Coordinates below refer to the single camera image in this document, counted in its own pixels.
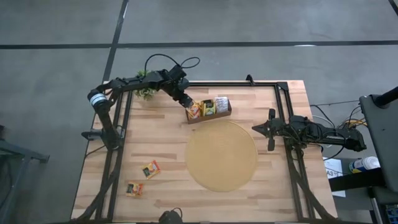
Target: black metal frame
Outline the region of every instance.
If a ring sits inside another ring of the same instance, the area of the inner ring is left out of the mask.
[[[192,87],[201,87],[201,86],[236,86],[236,87],[240,87],[240,86],[253,86],[253,87],[268,86],[268,87],[272,87],[275,90],[279,117],[285,121],[280,91],[284,92],[289,117],[294,114],[292,102],[291,102],[290,94],[289,94],[289,87],[288,87],[287,82],[257,82],[256,83],[252,80],[251,76],[248,75],[248,77],[246,78],[246,81],[241,81],[241,82],[191,82],[190,86],[192,86]],[[122,96],[116,103],[116,110],[115,110],[114,122],[113,122],[115,127],[118,125],[118,122],[119,122],[121,105],[122,105],[121,102],[122,102]],[[123,150],[124,150],[125,133],[127,130],[128,117],[129,117],[129,113],[130,113],[131,103],[132,103],[132,92],[130,91],[127,96],[127,102],[126,102],[126,107],[125,107],[125,112],[124,112],[124,119],[123,119],[123,123],[122,123],[123,145],[122,145],[122,147],[120,147],[120,149],[117,150],[116,163],[115,163],[114,169],[111,174],[109,174],[109,170],[111,167],[113,151],[107,152],[106,160],[104,163],[104,173],[103,173],[103,178],[101,181],[100,192],[94,199],[93,203],[88,207],[88,210],[90,209],[90,212],[88,213],[89,215],[86,215],[86,217],[84,218],[84,221],[86,221],[86,222],[90,219],[90,217],[92,216],[92,214],[95,210],[96,210],[96,214],[95,214],[94,220],[96,220],[98,222],[112,222],[112,220],[113,220],[114,206],[116,203],[116,194],[117,194],[121,162],[122,162],[122,156],[123,156]],[[319,201],[315,198],[315,196],[312,194],[312,192],[308,186],[307,173],[305,170],[303,157],[300,155],[300,153],[298,151],[296,152],[298,168],[299,168],[299,172],[298,172],[295,168],[294,159],[292,157],[292,147],[289,144],[287,144],[286,141],[285,141],[285,152],[286,152],[286,158],[287,158],[287,165],[289,168],[289,174],[290,174],[290,180],[291,180],[291,186],[292,186],[292,194],[293,194],[293,199],[294,199],[294,204],[295,204],[295,211],[297,214],[297,220],[299,222],[310,222],[310,223],[313,223],[313,222],[344,223],[341,221],[337,221],[335,218],[333,218],[331,215],[329,215],[327,213],[327,211],[319,203]],[[107,193],[107,191],[109,190],[111,185],[112,185],[112,188],[111,188],[111,193],[110,193],[109,209],[108,209],[106,218],[103,218],[104,196]],[[303,210],[302,210],[302,204],[300,201],[299,188],[297,187],[297,185],[299,185],[304,192],[305,200],[306,200],[306,207],[307,207],[307,211],[308,211],[308,218],[304,217]],[[314,209],[325,220],[316,219]]]
[[[16,178],[14,181],[12,181],[11,189],[9,193],[7,193],[7,196],[5,198],[4,207],[0,208],[0,223],[9,223],[11,210],[14,207],[17,199],[17,191],[19,190],[22,178],[26,172],[26,169],[28,168],[29,162],[32,159],[37,159],[38,161],[40,161],[40,163],[47,163],[50,156],[32,151],[30,149],[26,149],[24,147],[10,144],[1,138],[0,151],[5,152],[5,154],[0,154],[0,156],[15,156],[21,160],[21,164],[19,165],[18,171],[16,172]]]

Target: small orange packet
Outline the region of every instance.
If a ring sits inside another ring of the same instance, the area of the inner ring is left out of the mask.
[[[146,166],[142,166],[142,171],[144,172],[144,175],[147,177],[147,179],[150,179],[153,177],[155,174],[160,172],[159,165],[157,165],[156,161],[152,161],[150,164]]]
[[[141,196],[143,186],[144,184],[137,184],[133,181],[129,181],[127,184],[126,195],[130,197]]]

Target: wire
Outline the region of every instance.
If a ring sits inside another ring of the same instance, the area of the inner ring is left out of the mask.
[[[317,116],[317,115],[312,115],[314,118],[319,118],[319,119],[322,119],[322,120],[324,120],[324,121],[326,121],[327,123],[329,123],[330,125],[334,125],[332,122],[330,122],[328,119],[326,119],[326,118],[324,118],[324,117],[321,117],[321,116]]]
[[[323,146],[322,146],[322,145],[315,144],[315,143],[308,143],[308,144],[311,144],[311,145],[314,145],[314,146],[319,146],[319,147],[321,147],[321,152],[323,152]]]
[[[95,149],[95,150],[93,150],[93,151],[87,153],[86,156],[85,156],[85,158],[87,158],[87,156],[90,155],[91,153],[94,153],[94,152],[96,152],[96,151],[98,151],[98,150],[100,150],[100,149],[102,149],[102,148],[104,148],[104,147],[105,147],[105,145],[103,145],[103,146],[101,146],[101,147],[99,147],[99,148],[97,148],[97,149]]]
[[[172,58],[172,57],[170,57],[170,56],[168,56],[168,55],[166,55],[166,54],[153,54],[153,55],[149,56],[149,58],[145,61],[145,65],[144,65],[144,75],[147,74],[147,66],[148,66],[149,60],[150,60],[152,57],[155,57],[155,56],[167,57],[168,59],[172,60],[176,65],[181,66],[181,68],[193,68],[193,67],[196,67],[196,66],[200,63],[200,58],[199,58],[199,57],[190,57],[190,58],[185,59],[185,60],[181,63],[181,65],[180,65],[176,60],[174,60],[174,58]],[[197,62],[196,64],[192,65],[192,66],[187,66],[187,67],[183,67],[183,66],[182,66],[185,62],[187,62],[187,61],[189,61],[189,60],[192,60],[192,59],[197,59],[198,62]]]
[[[323,110],[318,105],[310,105],[310,106],[314,106],[314,107],[318,108],[318,110],[321,111],[321,113],[325,116],[325,118],[330,121],[330,123],[333,125],[333,127],[334,128],[336,127],[335,124],[333,124],[333,122],[331,121],[331,119],[325,114],[325,112],[323,112]]]
[[[174,211],[174,210],[176,210],[176,209],[180,210],[180,213],[181,213],[181,219],[182,219],[182,210],[181,210],[181,208],[173,208],[173,209],[172,209],[172,211]]]
[[[299,123],[306,123],[306,122],[308,122],[308,123],[314,124],[314,125],[316,125],[316,126],[318,127],[319,131],[321,132],[321,136],[323,135],[323,134],[322,134],[322,128],[321,128],[321,126],[319,126],[319,124],[317,124],[317,123],[315,123],[315,122],[312,122],[312,121],[310,121],[310,120],[306,120],[306,121],[291,121],[290,123],[294,123],[294,122],[299,122]]]
[[[332,156],[329,157],[329,158],[324,159],[323,161],[327,161],[327,160],[329,160],[329,159],[332,159],[332,158],[336,157],[338,154],[340,154],[340,153],[342,152],[343,149],[344,149],[344,146],[341,147],[341,149],[340,149],[336,154],[332,155]]]
[[[282,136],[283,138],[292,138],[293,140],[297,141],[298,143],[301,143],[300,139],[296,139],[295,137],[293,137],[290,133],[288,133],[287,131],[283,131],[283,133],[286,133],[289,135],[289,137],[286,136]]]
[[[349,124],[350,124],[350,122],[351,122],[351,117],[353,116],[354,110],[356,110],[356,109],[358,109],[358,108],[360,108],[360,107],[361,107],[361,105],[355,107],[355,108],[352,110],[351,114],[349,115],[349,119],[348,119],[348,128],[349,128]]]
[[[197,62],[196,64],[192,65],[192,66],[187,66],[187,67],[182,66],[185,62],[187,62],[187,61],[189,61],[189,60],[192,60],[192,59],[198,59],[198,62]],[[198,57],[190,57],[190,58],[185,59],[185,60],[181,63],[181,68],[193,68],[193,67],[196,67],[197,65],[199,65],[199,63],[200,63],[200,58],[198,58]]]
[[[341,103],[353,103],[353,102],[359,102],[359,100],[349,100],[349,101],[342,101],[342,102],[336,102],[336,103],[322,103],[322,104],[318,104],[317,106],[330,106],[330,105],[336,105],[336,104],[341,104]]]
[[[352,120],[353,120],[354,122],[350,124],[351,126],[357,126],[357,127],[358,127],[359,125],[364,125],[364,126],[366,126],[366,127],[368,126],[368,124],[367,124],[366,121],[361,121],[361,120],[358,120],[358,119],[353,119],[353,118],[351,118],[351,121],[352,121]]]
[[[344,121],[343,122],[341,122],[339,125],[338,125],[338,128],[342,125],[342,124],[344,124],[344,122],[346,122],[346,121],[348,121],[348,118],[349,118],[349,116],[348,117],[346,117],[345,119],[344,119]]]
[[[178,62],[176,62],[172,57],[166,55],[166,54],[153,54],[151,56],[149,56],[149,58],[145,61],[145,66],[144,66],[144,75],[147,74],[147,65],[148,62],[151,58],[155,57],[155,56],[163,56],[163,57],[167,57],[168,59],[172,60],[176,65],[178,65]]]
[[[297,139],[300,141],[300,136],[299,136],[299,134],[297,134],[296,130],[295,130],[291,125],[289,125],[289,127],[290,127],[291,130],[294,132],[294,134],[296,134]]]

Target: food package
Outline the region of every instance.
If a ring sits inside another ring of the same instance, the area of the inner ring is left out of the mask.
[[[201,102],[202,116],[209,116],[216,113],[216,105],[213,100],[203,100]]]
[[[129,181],[127,184],[126,195],[130,197],[141,196],[143,186],[144,184],[138,184],[133,181]]]
[[[188,111],[189,119],[195,119],[200,117],[201,108],[199,103],[192,101],[189,107],[186,108],[186,110]]]
[[[217,113],[228,111],[228,98],[226,96],[215,98],[216,111]]]
[[[144,172],[144,175],[147,177],[147,179],[150,179],[153,177],[155,174],[160,172],[160,168],[157,165],[156,161],[152,161],[150,164],[146,166],[142,166],[142,171]]]

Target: round tan placemat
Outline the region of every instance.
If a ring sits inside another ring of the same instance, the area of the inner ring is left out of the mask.
[[[239,125],[207,122],[191,135],[185,162],[198,184],[229,192],[251,180],[257,167],[257,149],[253,138]]]

